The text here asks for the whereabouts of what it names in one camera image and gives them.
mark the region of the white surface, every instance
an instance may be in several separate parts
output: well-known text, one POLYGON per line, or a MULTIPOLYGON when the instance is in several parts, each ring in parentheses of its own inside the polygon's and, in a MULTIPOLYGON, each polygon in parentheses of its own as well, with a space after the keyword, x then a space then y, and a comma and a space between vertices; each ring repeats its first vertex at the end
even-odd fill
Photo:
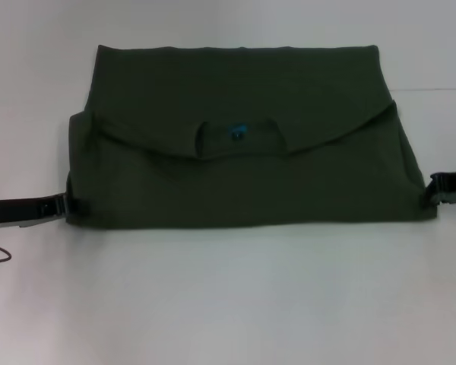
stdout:
MULTIPOLYGON (((0 198, 64 190, 97 44, 380 46, 393 89, 456 87, 456 0, 0 0, 0 198)), ((393 93, 428 176, 456 91, 393 93)), ((0 365, 456 365, 456 206, 424 224, 0 230, 0 365)))

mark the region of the white backdrop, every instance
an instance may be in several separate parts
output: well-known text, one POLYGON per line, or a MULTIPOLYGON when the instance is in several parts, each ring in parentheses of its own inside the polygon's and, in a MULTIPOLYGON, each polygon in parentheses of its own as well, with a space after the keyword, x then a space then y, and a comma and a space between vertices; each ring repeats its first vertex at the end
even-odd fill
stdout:
MULTIPOLYGON (((377 44, 423 173, 456 170, 456 0, 0 0, 0 198, 65 189, 98 44, 377 44)), ((423 224, 0 230, 0 365, 456 365, 456 206, 423 224)))

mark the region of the white table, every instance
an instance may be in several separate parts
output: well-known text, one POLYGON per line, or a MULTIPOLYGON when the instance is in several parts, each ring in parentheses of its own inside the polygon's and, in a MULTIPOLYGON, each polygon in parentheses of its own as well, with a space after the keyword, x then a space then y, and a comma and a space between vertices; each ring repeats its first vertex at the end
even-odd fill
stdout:
MULTIPOLYGON (((421 170, 456 170, 456 0, 0 0, 0 198, 64 191, 98 44, 377 44, 421 170)), ((422 224, 0 230, 0 365, 456 365, 456 206, 422 224)))

